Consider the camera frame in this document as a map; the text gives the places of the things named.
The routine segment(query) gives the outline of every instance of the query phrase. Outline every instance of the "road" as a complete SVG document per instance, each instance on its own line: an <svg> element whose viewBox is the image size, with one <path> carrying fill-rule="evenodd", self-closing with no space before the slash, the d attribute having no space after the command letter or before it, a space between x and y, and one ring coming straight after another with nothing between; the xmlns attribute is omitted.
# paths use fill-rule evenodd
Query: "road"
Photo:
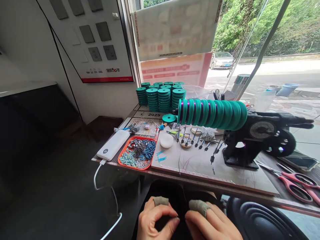
<svg viewBox="0 0 320 240"><path fill-rule="evenodd" d="M229 83L229 78L227 78L229 70L209 69L205 88L218 88L220 91L223 91L228 83L227 89L230 90L236 76L238 74L250 74L254 66L255 64L238 65ZM320 60L262 63L245 91L246 96L252 96L257 92L265 91L269 85L282 85L284 83L298 83L300 84L299 90L320 93Z"/></svg>

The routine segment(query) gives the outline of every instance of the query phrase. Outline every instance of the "black gear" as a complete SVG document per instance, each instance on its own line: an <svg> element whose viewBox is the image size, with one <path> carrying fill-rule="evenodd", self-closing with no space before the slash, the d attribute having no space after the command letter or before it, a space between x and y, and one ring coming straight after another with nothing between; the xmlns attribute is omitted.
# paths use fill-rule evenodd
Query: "black gear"
<svg viewBox="0 0 320 240"><path fill-rule="evenodd" d="M230 130L225 130L223 134L223 141L226 145L235 143L235 132Z"/></svg>
<svg viewBox="0 0 320 240"><path fill-rule="evenodd" d="M263 150L273 157L286 157L296 149L296 139L291 132L280 130L279 136L273 136L263 141Z"/></svg>

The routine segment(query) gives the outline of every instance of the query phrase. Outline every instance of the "stack of teal spools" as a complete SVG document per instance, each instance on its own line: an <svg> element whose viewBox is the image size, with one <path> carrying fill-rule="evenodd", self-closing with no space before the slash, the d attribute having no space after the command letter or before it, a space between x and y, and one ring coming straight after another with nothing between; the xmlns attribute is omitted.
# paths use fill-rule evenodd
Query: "stack of teal spools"
<svg viewBox="0 0 320 240"><path fill-rule="evenodd" d="M175 82L174 85L184 85L184 82Z"/></svg>
<svg viewBox="0 0 320 240"><path fill-rule="evenodd" d="M153 85L159 85L159 87L160 87L160 86L163 85L163 82L156 82L156 83L154 83Z"/></svg>
<svg viewBox="0 0 320 240"><path fill-rule="evenodd" d="M176 109L179 105L179 100L185 99L185 97L186 97L186 90L182 88L172 90L172 103L171 103L172 109Z"/></svg>
<svg viewBox="0 0 320 240"><path fill-rule="evenodd" d="M170 89L160 88L158 90L158 102L159 102L159 111L160 112L169 112L171 110L170 102Z"/></svg>
<svg viewBox="0 0 320 240"><path fill-rule="evenodd" d="M150 112L158 112L159 103L158 103L158 89L149 88L146 90L148 105Z"/></svg>
<svg viewBox="0 0 320 240"><path fill-rule="evenodd" d="M137 88L136 92L138 96L139 105L140 106L148 105L146 88L145 87Z"/></svg>
<svg viewBox="0 0 320 240"><path fill-rule="evenodd" d="M173 85L172 90L182 88L181 85Z"/></svg>
<svg viewBox="0 0 320 240"><path fill-rule="evenodd" d="M149 88L156 88L156 89L159 89L160 86L159 85L150 85Z"/></svg>
<svg viewBox="0 0 320 240"><path fill-rule="evenodd" d="M171 91L171 86L170 85L163 85L163 86L160 86L160 89L161 88L167 88L167 89L169 89L170 91Z"/></svg>
<svg viewBox="0 0 320 240"><path fill-rule="evenodd" d="M171 102L172 102L172 86L173 86L173 83L172 85L163 85L163 86L160 86L160 89L161 88L167 88L170 90L170 108L171 108Z"/></svg>
<svg viewBox="0 0 320 240"><path fill-rule="evenodd" d="M170 86L172 86L172 85L173 85L173 82L164 82L163 85L170 85Z"/></svg>
<svg viewBox="0 0 320 240"><path fill-rule="evenodd" d="M148 89L150 86L150 83L145 82L145 83L141 83L141 87L145 87L146 89Z"/></svg>

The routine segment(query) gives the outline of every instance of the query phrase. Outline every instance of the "red scissors handle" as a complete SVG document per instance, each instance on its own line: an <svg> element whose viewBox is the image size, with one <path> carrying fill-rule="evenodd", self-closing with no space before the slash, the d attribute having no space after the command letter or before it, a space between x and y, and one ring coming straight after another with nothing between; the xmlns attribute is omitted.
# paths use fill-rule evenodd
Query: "red scissors handle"
<svg viewBox="0 0 320 240"><path fill-rule="evenodd" d="M303 175L301 173L286 173L286 172L281 172L281 174L283 176L285 176L286 178L289 178L295 182L298 182L298 183L301 183L301 184L306 184L303 179L307 179L309 182L311 182L312 184L307 184L309 187L311 188L318 188L319 189L319 186L318 184L312 179L312 178L309 178L308 176L306 175Z"/></svg>
<svg viewBox="0 0 320 240"><path fill-rule="evenodd" d="M286 179L283 176L280 176L279 179L283 181L283 183L286 186L286 188L289 191L289 193L291 193L296 199L300 200L301 202L305 202L305 203L312 202L313 198L308 194L308 192L306 192L302 188L298 187L294 183L290 182L288 179Z"/></svg>
<svg viewBox="0 0 320 240"><path fill-rule="evenodd" d="M312 199L320 206L320 198L315 194L315 192L311 189L312 186L306 184L306 183L303 183L302 184L304 186L304 188L306 189L307 193L309 193L309 195L312 197Z"/></svg>

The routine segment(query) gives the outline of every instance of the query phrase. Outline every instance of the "human hand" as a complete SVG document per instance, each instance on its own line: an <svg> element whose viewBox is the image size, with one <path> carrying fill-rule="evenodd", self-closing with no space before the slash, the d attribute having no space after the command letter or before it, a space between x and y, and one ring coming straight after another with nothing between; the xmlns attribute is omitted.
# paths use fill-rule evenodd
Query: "human hand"
<svg viewBox="0 0 320 240"><path fill-rule="evenodd" d="M180 222L177 212L170 203L168 206L158 205L155 207L153 198L151 197L146 202L143 211L139 214L137 240L170 239ZM154 225L165 215L169 215L172 219L158 232Z"/></svg>
<svg viewBox="0 0 320 240"><path fill-rule="evenodd" d="M242 240L234 224L216 206L206 202L207 219L199 212L188 211L185 215L187 226L194 240Z"/></svg>

